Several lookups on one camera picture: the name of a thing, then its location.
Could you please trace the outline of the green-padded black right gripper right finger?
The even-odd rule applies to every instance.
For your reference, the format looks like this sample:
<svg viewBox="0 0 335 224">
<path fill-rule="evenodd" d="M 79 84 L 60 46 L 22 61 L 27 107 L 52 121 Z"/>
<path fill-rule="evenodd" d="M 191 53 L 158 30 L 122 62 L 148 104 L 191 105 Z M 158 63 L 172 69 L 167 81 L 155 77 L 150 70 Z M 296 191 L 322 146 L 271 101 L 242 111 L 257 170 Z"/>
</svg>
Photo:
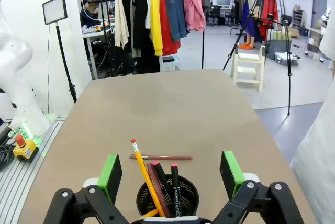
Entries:
<svg viewBox="0 0 335 224">
<path fill-rule="evenodd" d="M 222 151 L 219 170 L 229 201 L 213 223 L 243 223 L 249 213 L 259 214 L 264 223 L 304 222 L 286 183 L 264 186 L 247 180 L 232 151 Z"/>
</svg>

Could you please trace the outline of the green-padded black right gripper left finger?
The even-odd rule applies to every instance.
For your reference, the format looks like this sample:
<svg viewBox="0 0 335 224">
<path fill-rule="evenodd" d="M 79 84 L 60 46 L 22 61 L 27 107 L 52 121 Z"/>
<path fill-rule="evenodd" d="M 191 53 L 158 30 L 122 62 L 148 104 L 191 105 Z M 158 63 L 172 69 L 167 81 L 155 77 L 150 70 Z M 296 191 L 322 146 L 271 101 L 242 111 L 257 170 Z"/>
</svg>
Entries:
<svg viewBox="0 0 335 224">
<path fill-rule="evenodd" d="M 99 223 L 128 223 L 115 206 L 121 177 L 119 155 L 111 154 L 97 182 L 76 193 L 68 188 L 57 190 L 43 222 L 83 223 L 86 218 L 94 217 Z"/>
</svg>

